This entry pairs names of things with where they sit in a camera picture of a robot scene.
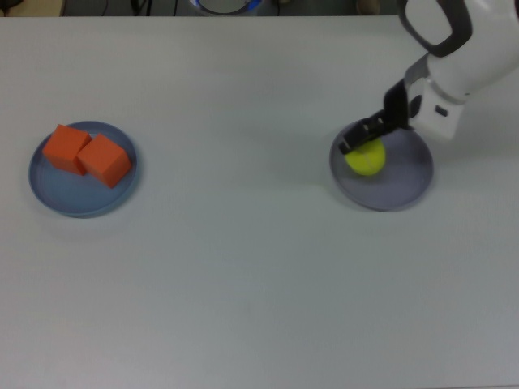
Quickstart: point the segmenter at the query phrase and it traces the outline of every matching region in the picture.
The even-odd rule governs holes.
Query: blue plate
[[[69,126],[87,131],[92,137],[103,134],[124,148],[131,161],[130,171],[110,189],[88,173],[80,176],[56,169],[42,153],[49,135],[31,159],[29,183],[32,192],[46,207],[66,216],[94,217],[112,211],[129,197],[137,182],[138,160],[133,143],[126,134],[110,124],[77,122]]]

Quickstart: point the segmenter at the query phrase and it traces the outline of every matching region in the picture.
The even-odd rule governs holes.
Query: white table
[[[2,389],[519,383],[518,73],[429,141],[418,206],[377,213],[341,199],[327,157],[422,55],[395,17],[8,19],[0,36]],[[144,164],[89,220],[27,179],[79,120],[124,129]]]

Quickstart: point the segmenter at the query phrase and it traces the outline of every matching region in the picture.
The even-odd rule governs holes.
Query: cable
[[[152,14],[152,5],[153,0],[148,0],[148,9],[146,10],[146,16],[150,16]]]
[[[106,15],[106,11],[108,10],[109,3],[110,3],[109,0],[105,1],[105,9],[103,10],[103,13],[101,14],[101,16],[105,16]]]

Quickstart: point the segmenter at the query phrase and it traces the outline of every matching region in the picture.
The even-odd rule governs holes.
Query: orange cube
[[[43,147],[43,155],[54,168],[83,176],[86,170],[78,160],[78,152],[91,140],[88,132],[60,124]]]
[[[118,144],[98,134],[78,154],[84,168],[110,188],[113,188],[131,168],[127,153]]]

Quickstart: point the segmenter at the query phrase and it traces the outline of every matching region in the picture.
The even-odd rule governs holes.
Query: gray plate
[[[374,176],[356,174],[338,149],[347,126],[333,141],[330,168],[342,192],[376,211],[395,211],[416,203],[431,184],[434,168],[425,142],[414,131],[396,130],[381,138],[386,165]]]

